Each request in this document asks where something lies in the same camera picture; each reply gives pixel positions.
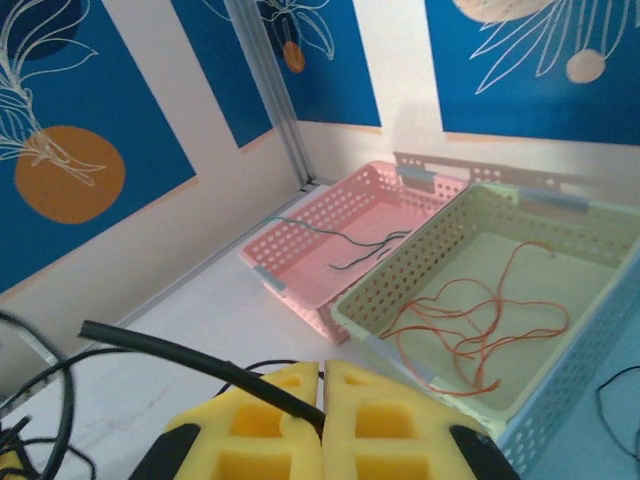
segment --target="white line drawing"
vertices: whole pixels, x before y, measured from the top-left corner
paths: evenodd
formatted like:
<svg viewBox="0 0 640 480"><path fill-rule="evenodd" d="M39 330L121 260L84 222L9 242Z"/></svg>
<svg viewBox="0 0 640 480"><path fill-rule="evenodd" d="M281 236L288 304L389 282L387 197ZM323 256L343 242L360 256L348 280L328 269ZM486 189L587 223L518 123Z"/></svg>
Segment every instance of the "white line drawing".
<svg viewBox="0 0 640 480"><path fill-rule="evenodd" d="M556 66L567 42L575 43L566 62L574 84L591 83L606 69L631 18L632 0L453 0L469 18L492 31L470 60L506 48L476 90L476 95L504 79L535 55L535 77ZM640 27L640 0L635 0L635 28Z"/></svg>
<svg viewBox="0 0 640 480"><path fill-rule="evenodd" d="M231 19L226 15L224 5L216 8L213 5L215 1L202 0L214 14L230 22ZM277 39L285 56L287 45L296 44L298 47L306 45L321 51L327 60L331 61L335 56L336 47L329 25L319 13L319 10L330 1L321 0L318 2L316 0L317 5L302 5L299 0L256 0L256 3L261 7L261 12L269 11L269 14L263 13L262 20L266 25L270 25L271 33Z"/></svg>
<svg viewBox="0 0 640 480"><path fill-rule="evenodd" d="M65 32L75 28L87 17L90 0L86 1L86 8L77 20L47 32L51 29L51 22L59 18L74 1L66 0L55 13L31 29L22 38L15 53L9 55L9 40L16 22L44 1L47 0L18 1L10 10L0 30L0 161L17 160L21 156L32 157L32 167L43 161L51 162L86 185L95 186L90 174L106 167L73 158L47 135L34 113L33 92L26 86L28 80L33 77L68 72L98 55L98 52L88 45L64 38ZM64 44L64 48L75 48L79 54L78 59L57 68L26 72L28 68L25 62L30 54L45 44Z"/></svg>

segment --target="orange wire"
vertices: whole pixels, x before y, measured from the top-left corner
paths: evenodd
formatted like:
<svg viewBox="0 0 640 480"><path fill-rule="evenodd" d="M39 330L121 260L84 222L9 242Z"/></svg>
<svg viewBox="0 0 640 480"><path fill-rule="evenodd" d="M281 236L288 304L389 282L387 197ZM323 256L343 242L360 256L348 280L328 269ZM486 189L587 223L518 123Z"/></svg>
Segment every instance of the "orange wire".
<svg viewBox="0 0 640 480"><path fill-rule="evenodd" d="M403 363L405 364L405 367L414 375L414 377L424 386L426 386L427 388L431 389L434 392L437 393L442 393L442 394L448 394L448 395L455 395L455 396L462 396L462 397L466 397L466 396L472 396L472 395L478 395L481 393L486 393L486 392L490 392L495 390L499 385L500 385L500 380L496 380L495 382L493 382L490 386L488 387L482 387L483 384L483 378L484 378L484 371L485 371L485 365L487 363L487 361L489 360L489 358L491 357L491 355L499 348L509 345L511 343L520 341L520 340L528 340L528 339L536 339L536 338L553 338L556 337L558 335L563 334L564 332L567 331L567 329L569 328L569 324L570 324L570 315L568 310L566 309L566 307L564 307L563 305L560 305L558 303L553 303L553 302L542 302L542 301L528 301L528 302L520 302L520 301L515 301L515 300L509 300L509 299L505 299L502 297L502 291L504 288L504 283L509 275L511 266L516 258L516 255L518 254L518 252L526 247L526 246L537 246L540 247L544 250L547 250L549 253L551 253L553 255L553 250L551 249L551 247L549 247L548 245L542 243L542 242L536 242L536 241L530 241L530 242L525 242L522 243L521 245L519 245L518 247L516 247L513 252L511 253L509 260L507 261L507 264L502 272L502 275L500 276L500 280L498 282L498 286L496 289L496 293L494 294L493 291L483 282L476 280L476 279L472 279L472 278L458 278L455 280L451 280L449 282L447 282L445 285L442 286L442 288L440 288L440 290L438 291L438 293L433 296L433 297L419 297L416 298L410 302L408 302L407 304L403 305L402 308L400 309L400 311L398 312L398 314L396 315L396 317L394 318L393 322L391 323L391 325L384 330L381 334L380 337L385 339L391 336L396 336L396 345L398 347L398 351L400 352L400 355L402 356L403 359ZM449 288L451 285L456 284L456 283L462 283L462 282L470 282L470 283L474 283L477 284L479 286L481 286L487 293L489 293L489 295L491 296L490 300L481 302L480 304L462 311L462 310L450 310L450 309L443 309L443 308L437 308L437 307L432 307L429 305L424 305L421 302L435 302L437 301L440 296L444 293L444 291ZM473 322L473 320L470 318L470 315L472 313L474 313L476 310L486 306L486 305L490 305L490 304L494 304L495 305L495 309L496 309L496 314L495 317L492 321L492 323L489 325L489 327L487 328L486 331L482 331L476 324L475 322ZM564 325L562 326L562 328L559 329L552 329L552 328L537 328L537 329L533 329L530 330L522 335L511 335L511 336L506 336L506 337L502 337L499 338L498 340L495 340L489 344L487 344L489 337L497 330L498 325L500 323L500 320L502 319L502 314L504 312L504 305L505 304L510 304L510 305L519 305L519 306L532 306L532 305L537 305L537 306L548 306L548 307L553 307L553 308L557 308L559 310L562 311L562 313L564 314ZM413 326L409 326L409 327L403 327L400 329L397 329L396 331L392 331L393 328L395 327L395 325L397 324L397 322L399 321L401 315L406 312L408 309L412 310L416 315L418 315L418 317L425 323L424 326L422 325L413 325ZM433 313L439 313L440 315L434 315L433 313L427 313L427 312L433 312ZM478 336L475 337L467 337L466 335L462 334L461 332L457 332L454 330L448 330L448 329L442 329L442 328L437 328L435 327L431 320L432 319L456 319L456 318L462 318L464 317L467 322L469 323L469 325L471 325L477 332L478 332ZM444 345L445 349L451 353L453 355L453 361L454 361L454 366L456 368L456 371L458 373L458 375L465 381L465 383L467 383L468 385L470 385L471 387L473 387L475 390L471 391L471 392L455 392L455 391L445 391L445 390L440 390L437 389L435 387L432 387L431 385L429 385L428 382L424 381L424 379L422 379L417 372L415 371L415 369L413 368L413 366L411 365L411 362L408 358L408 355L404 352L404 349L402 348L401 342L400 342L400 337L401 334L403 332L407 332L407 331L411 331L411 330L425 330L425 331L430 331L435 333L438 338L440 339L440 341L442 342L442 344ZM458 337L462 337L462 340L460 340L455 347L452 347L449 342L446 340L446 338L444 337L444 334L449 334L449 335L455 335ZM465 344L477 344L480 343L481 346L480 348L477 348L475 350L471 350L471 351L461 351L460 347L462 345ZM466 377L466 375L462 372L462 369L460 367L460 357L462 358L466 358L466 359L474 359L474 355L475 354L480 354L481 355L481 359L480 359L480 363L478 365L478 367L476 368L475 371L475 375L474 375L474 379L473 382L469 381L469 379Z"/></svg>

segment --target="wire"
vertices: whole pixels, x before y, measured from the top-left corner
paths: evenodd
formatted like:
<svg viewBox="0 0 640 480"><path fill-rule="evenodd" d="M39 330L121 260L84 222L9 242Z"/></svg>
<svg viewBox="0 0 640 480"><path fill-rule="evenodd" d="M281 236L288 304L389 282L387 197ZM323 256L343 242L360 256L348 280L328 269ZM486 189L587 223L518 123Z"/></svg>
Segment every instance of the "wire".
<svg viewBox="0 0 640 480"><path fill-rule="evenodd" d="M295 363L298 363L298 360L263 360L262 362L258 362L258 363L254 363L253 365L249 365L247 368L245 368L245 370L247 370L248 372L251 372L252 370L255 370L256 368L261 368L261 367L267 367L270 365L293 365ZM257 373L256 374L258 377L261 377L263 374L262 373ZM318 372L318 378L320 378L321 380L324 380L324 372ZM218 393L216 393L214 395L214 398L222 395L224 392L226 392L227 390L229 390L229 388L231 388L231 384L230 383L226 383L223 385L223 387L218 391Z"/></svg>
<svg viewBox="0 0 640 480"><path fill-rule="evenodd" d="M54 443L55 441L56 439L53 437L37 437L37 438L30 438L29 440L21 440L19 442L15 442L15 444L11 445L10 447L5 447L2 450L0 450L0 456L5 455L7 453L11 453L15 451L15 449L18 447L24 448L24 447L29 447L31 445L46 445L46 444ZM80 460L82 460L84 463L87 464L90 470L91 480L96 480L98 478L97 467L95 462L91 459L91 457L89 457L89 455L87 455L86 453L83 453L79 449L75 448L71 444L69 444L68 449L76 457L78 457Z"/></svg>
<svg viewBox="0 0 640 480"><path fill-rule="evenodd" d="M38 478L37 472L27 472L26 470L23 470L21 468L7 467L0 470L0 480L7 479L9 475L17 475L24 478Z"/></svg>
<svg viewBox="0 0 640 480"><path fill-rule="evenodd" d="M373 257L376 253L378 253L380 250L382 250L384 247L386 247L389 242L392 242L393 240L398 240L401 238L405 238L407 235L409 235L411 233L411 230L398 230L396 232L391 232L390 234L387 235L387 237L380 241L380 242L371 242L371 243L364 243L364 242L358 242L354 239L352 239L349 235L347 235L346 233L342 233L342 232L338 232L336 230L327 230L324 228L319 228L319 227L314 227L313 225L311 225L310 223L307 223L303 220L293 220L291 218L286 218L286 217L267 217L266 221L271 222L271 221L276 221L276 220L280 220L283 221L285 223L291 223L293 225L300 225L304 228L307 228L313 232L316 233L322 233L322 234L328 234L328 235L337 235L339 237L344 238L346 241L348 241L349 243L351 243L352 245L355 245L357 247L376 247L375 250L369 252L367 255L357 258L354 261L352 261L351 263L344 265L344 266L337 266L337 265L332 265L329 264L329 267L333 268L334 270L349 270L350 268L352 268L353 266L357 265L360 262L364 262L365 260L368 260L369 258ZM391 249L387 249L385 251L383 251L380 255L378 255L378 260L380 258L382 258L386 253L388 253Z"/></svg>
<svg viewBox="0 0 640 480"><path fill-rule="evenodd" d="M609 380L607 380L598 388L596 388L595 397L596 397L596 412L598 414L598 419L600 420L602 427L604 428L605 432L607 433L607 435L609 436L613 444L618 448L618 450L620 450L622 453L624 453L628 457L631 457L635 461L636 474L638 476L638 479L640 479L640 428L636 430L636 433L634 436L633 452L632 452L622 444L620 439L614 433L613 429L611 428L611 424L608 422L608 420L604 416L604 406L602 404L602 391L605 388L607 388L609 385L611 385L613 382L615 382L622 375L635 370L640 370L640 365L634 365L632 367L627 367L623 370L620 370L618 373L616 373L611 378L609 378Z"/></svg>
<svg viewBox="0 0 640 480"><path fill-rule="evenodd" d="M35 340L38 346L46 350L53 358L55 358L58 363L65 361L65 357L58 352L57 348L54 347L49 340L38 331L38 329L30 325L28 322L11 313L0 310L0 323L5 323L14 328L18 328L23 333L27 334L28 337ZM58 435L56 436L56 441L53 444L51 455L49 456L49 459L42 470L42 474L39 477L40 480L53 480L58 474L62 461L64 460L67 447L69 446L71 431L73 430L73 420L75 416L75 387L73 374L68 367L62 369L62 380L62 413L60 415Z"/></svg>
<svg viewBox="0 0 640 480"><path fill-rule="evenodd" d="M29 425L31 421L30 416L23 417L18 423L16 423L12 428L7 430L7 432L0 436L0 449L4 448L5 445L9 445L13 440L20 435L20 432L24 427Z"/></svg>
<svg viewBox="0 0 640 480"><path fill-rule="evenodd" d="M387 238L385 240L382 240L380 242L364 243L364 242L358 242L358 241L352 239L346 233L338 232L338 231L335 231L335 230L326 230L324 228L314 227L310 223L304 222L302 220L294 220L292 218L286 218L286 217L267 217L265 220L267 222L273 222L273 221L276 221L276 220L280 220L280 221L285 222L285 223L291 223L293 225L300 225L301 227L307 228L307 229L309 229L311 231L314 231L316 233L324 233L324 234L327 234L327 235L337 235L339 237L344 238L347 242L351 243L352 245L355 245L356 247L378 247L380 245L385 245L385 244L389 243L390 240L395 240L396 238L403 238L406 235L409 235L411 233L411 230L399 230L397 232L391 232L389 235L387 235Z"/></svg>
<svg viewBox="0 0 640 480"><path fill-rule="evenodd" d="M305 419L315 427L318 435L322 436L324 412L231 362L222 361L167 340L88 320L83 323L80 336L163 358L230 382L294 417Z"/></svg>
<svg viewBox="0 0 640 480"><path fill-rule="evenodd" d="M476 280L473 278L458 278L458 279L447 282L444 286L440 288L440 290L436 293L435 296L419 297L402 306L402 308L396 315L395 319L392 321L391 325L387 327L379 336L382 339L389 338L391 336L396 336L395 343L400 355L402 356L403 363L418 382L420 382L422 385L426 386L427 388L431 389L436 393L447 394L447 395L458 396L458 397L468 397L468 396L479 395L482 393L494 391L501 385L501 381L498 379L494 381L491 385L485 387L484 372L485 372L487 361L498 348L501 348L503 346L506 346L521 340L556 337L558 335L565 333L569 329L571 317L567 308L561 304L553 303L553 302L542 302L542 301L520 302L520 301L503 298L502 292L504 288L504 283L509 275L513 262L516 259L518 252L522 248L527 246L539 247L543 250L546 250L551 255L554 254L551 247L541 242L530 241L530 242L524 242L520 244L511 253L506 263L506 266L504 267L504 270L500 276L500 280L498 282L495 293L485 283L479 280ZM464 311L456 310L456 309L436 308L431 305L424 304L424 302L437 302L445 290L447 290L450 286L454 284L460 284L460 283L472 283L472 284L478 285L482 287L482 289L486 293L488 293L488 295L491 298ZM476 310L479 310L480 308L488 305L495 306L495 315L493 317L493 321L491 322L491 324L488 326L488 328L485 331L483 331L478 327L478 325L476 325L476 323L469 317L469 315L474 313ZM498 340L491 341L490 343L488 343L491 335L496 332L496 330L498 329L498 326L500 325L500 322L503 317L505 305L543 306L543 307L555 308L562 312L564 317L564 323L562 327L559 327L559 328L536 328L522 335L505 336L505 337L499 338ZM396 324L398 323L400 317L407 310L411 310L413 313L418 315L418 317L425 323L425 325L411 325L408 327L398 328L394 331L394 328L396 327ZM432 322L432 320L438 320L438 319L443 320L443 319L460 319L460 318L464 318L467 321L467 323L469 323L469 325L478 333L478 335L468 337L467 335L464 335L461 332L436 327ZM444 348L453 355L453 363L458 375L466 384L468 384L470 387L473 388L472 391L458 392L458 391L440 390L433 387L432 385L430 385L429 382L424 381L420 377L420 375L416 372L415 368L411 364L409 356L404 352L402 345L400 343L400 336L407 331L413 331L413 330L429 331L438 336ZM447 341L447 338L445 337L445 335L455 335L457 337L461 337L461 340L458 341L458 343L455 344L455 346L452 346ZM480 346L472 347L471 350L469 350L468 348L466 348L465 350L461 350L461 347L463 345L469 345L469 344L471 345L480 344ZM480 355L480 363L475 370L473 380L470 380L462 371L462 367L460 365L460 359L465 358L469 360L474 360L475 355L478 355L478 354Z"/></svg>
<svg viewBox="0 0 640 480"><path fill-rule="evenodd" d="M132 353L132 352L130 350L125 350L123 348L103 348L100 350L87 350L73 357L69 357L67 360L63 362L56 363L55 365L47 368L46 370L42 371L41 373L39 373L38 375L30 379L28 382L22 385L18 390L16 390L16 392L14 392L10 397L8 397L4 402L2 402L2 404L0 404L0 418L2 418L2 413L5 412L5 410L7 411L11 410L11 405L16 400L22 397L34 386L36 386L40 382L43 382L44 380L51 377L52 375L55 375L60 370L69 368L72 365L75 365L76 363L84 360L85 358L90 358L97 355L108 355L112 353Z"/></svg>

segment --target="black cable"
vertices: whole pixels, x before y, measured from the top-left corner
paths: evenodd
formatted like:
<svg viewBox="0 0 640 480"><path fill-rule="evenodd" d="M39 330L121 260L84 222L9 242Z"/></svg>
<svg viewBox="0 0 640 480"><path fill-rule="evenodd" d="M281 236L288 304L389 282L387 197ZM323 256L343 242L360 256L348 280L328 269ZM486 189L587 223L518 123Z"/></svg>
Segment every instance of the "black cable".
<svg viewBox="0 0 640 480"><path fill-rule="evenodd" d="M24 478L38 478L37 472L27 472L21 468L7 467L0 470L0 480L5 480L9 475L17 475Z"/></svg>
<svg viewBox="0 0 640 480"><path fill-rule="evenodd" d="M22 385L18 390L16 390L13 394L11 394L9 398L7 398L4 402L2 402L2 404L0 404L0 418L2 418L2 412L5 411L5 409L9 409L9 407L16 400L22 397L22 395L27 393L29 390L31 390L34 386L36 386L40 382L46 380L52 375L55 375L60 370L64 368L69 368L72 365L84 360L85 358L94 357L96 355L108 355L112 353L131 353L131 351L125 350L123 348L103 348L100 350L87 350L85 352L74 355L73 357L69 357L64 362L56 363L55 365L47 368L46 370L43 370L38 375L30 379L27 383Z"/></svg>
<svg viewBox="0 0 640 480"><path fill-rule="evenodd" d="M636 433L634 436L634 447L633 447L634 451L632 452L622 444L620 439L614 433L613 429L611 428L611 425L609 424L606 417L604 416L604 407L602 405L602 391L605 388L607 388L609 385L611 385L613 382L615 382L622 375L634 370L640 370L640 365L634 365L632 367L627 367L623 370L620 370L618 373L616 373L611 378L609 378L609 380L607 380L598 388L596 388L595 397L596 397L596 412L598 414L598 419L600 420L602 427L604 428L605 432L607 433L607 435L609 436L613 444L618 448L618 450L620 450L622 453L624 453L628 457L631 457L635 461L636 474L638 476L638 479L640 479L640 428L636 430Z"/></svg>
<svg viewBox="0 0 640 480"><path fill-rule="evenodd" d="M7 430L3 435L0 435L0 449L4 448L5 445L9 445L13 440L20 435L20 432L24 427L29 425L31 421L30 416L22 417L22 419L16 423L13 427Z"/></svg>
<svg viewBox="0 0 640 480"><path fill-rule="evenodd" d="M305 419L315 427L318 435L322 435L324 412L231 362L222 361L167 340L88 320L83 323L80 336L163 358L225 382L231 382L254 397L294 417Z"/></svg>
<svg viewBox="0 0 640 480"><path fill-rule="evenodd" d="M15 442L15 444L9 447L5 447L2 450L0 450L0 456L6 453L11 453L18 447L24 448L24 447L29 447L31 445L46 445L46 444L54 443L55 441L56 439L53 437L37 437L37 438L30 438L29 440L21 440L19 442ZM77 449L71 444L69 444L69 451L87 464L90 470L91 480L96 480L98 478L97 467L95 462L91 459L91 457L89 457L89 455L80 451L79 449Z"/></svg>
<svg viewBox="0 0 640 480"><path fill-rule="evenodd" d="M342 237L344 238L347 242L351 243L352 245L355 245L356 247L377 247L379 245L386 245L387 243L389 243L391 240L395 240L396 238L404 238L405 236L409 235L411 233L411 230L398 230L396 232L391 232L389 235L387 235L387 238L385 238L384 240L380 241L380 242L358 242L356 240L354 240L353 238L351 238L349 235L347 235L346 233L342 233L342 232L338 232L336 230L327 230L324 228L320 228L320 227L314 227L313 225L311 225L308 222L305 222L303 220L294 220L292 218L286 218L286 217L267 217L265 219L265 221L267 222L273 222L275 220L280 220L282 222L285 223L290 223L292 225L300 225L301 227L307 228L313 232L316 233L322 233L322 234L327 234L327 235L337 235L338 237Z"/></svg>
<svg viewBox="0 0 640 480"><path fill-rule="evenodd" d="M351 267L353 267L354 265L357 265L357 264L358 264L358 263L360 263L360 262L364 262L365 260L370 259L370 258L371 258L371 257L373 257L376 253L378 253L380 250L382 250L384 247L386 247L386 244L385 244L385 245L380 245L380 246L376 247L374 250L371 250L369 253L367 253L367 254L366 254L366 255L364 255L363 257L356 258L356 259L355 259L354 261L352 261L351 263L348 263L347 265L344 265L344 266L342 266L342 267L339 267L339 266L337 266L337 265L332 265L332 264L329 264L329 266L330 266L331 268L333 268L334 270L349 270L349 269L350 269Z"/></svg>
<svg viewBox="0 0 640 480"><path fill-rule="evenodd" d="M47 350L58 363L65 361L65 357L58 352L58 349L54 347L49 340L38 331L38 329L30 325L28 322L2 310L0 310L0 322L22 330L35 340L41 348ZM60 415L58 435L56 436L56 441L53 444L51 455L42 470L42 475L39 477L40 480L53 480L58 474L62 461L64 460L64 455L67 452L67 447L71 438L71 431L73 430L73 420L75 415L75 387L73 374L69 368L62 369L62 380L62 413ZM2 474L2 477L5 477L6 475L7 474L5 472Z"/></svg>
<svg viewBox="0 0 640 480"><path fill-rule="evenodd" d="M262 362L258 362L258 363L254 363L253 365L249 365L247 368L245 368L246 371L251 372L252 370L255 370L256 368L261 368L261 367L267 367L270 365L293 365L295 363L298 363L298 360L263 360ZM258 377L262 377L264 374L262 373L255 373L253 372L255 375L257 375ZM324 380L324 372L318 372L318 378L320 378L321 380ZM227 390L229 390L229 388L231 388L231 384L230 383L225 383L223 385L223 387L218 391L218 393L216 393L214 395L214 398L222 395L224 392L226 392Z"/></svg>

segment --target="white table surface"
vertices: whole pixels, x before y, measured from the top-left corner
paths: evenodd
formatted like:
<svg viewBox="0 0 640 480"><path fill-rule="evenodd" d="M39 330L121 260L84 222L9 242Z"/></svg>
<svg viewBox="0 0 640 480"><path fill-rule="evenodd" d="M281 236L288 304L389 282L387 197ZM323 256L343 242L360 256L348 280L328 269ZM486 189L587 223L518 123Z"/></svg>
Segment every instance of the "white table surface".
<svg viewBox="0 0 640 480"><path fill-rule="evenodd" d="M305 200L321 191L317 189ZM278 358L319 362L343 358L364 365L350 342L332 346L268 293L239 259L239 249L221 257L129 328L242 366ZM634 357L640 363L637 339L640 321L621 342L622 357L614 352L594 382L632 363ZM222 385L200 373L139 354L85 360L75 368L75 376L77 414L72 444L96 461L99 478L107 480L128 478L173 416L205 402ZM624 382L626 388L634 381L640 385L639 377L640 373L632 375ZM594 416L592 390L590 386L528 479L634 478L632 462L615 450ZM614 428L628 424L624 432L627 440L631 427L637 428L640 422L638 390L625 400L614 395L610 407ZM25 438L55 435L60 393L59 382L54 382L6 417L6 424L30 414L33 421L23 431ZM637 408L630 411L630 403ZM598 450L589 453L591 448ZM39 466L48 451L48 447L30 450ZM87 479L87 467L70 456L57 478Z"/></svg>

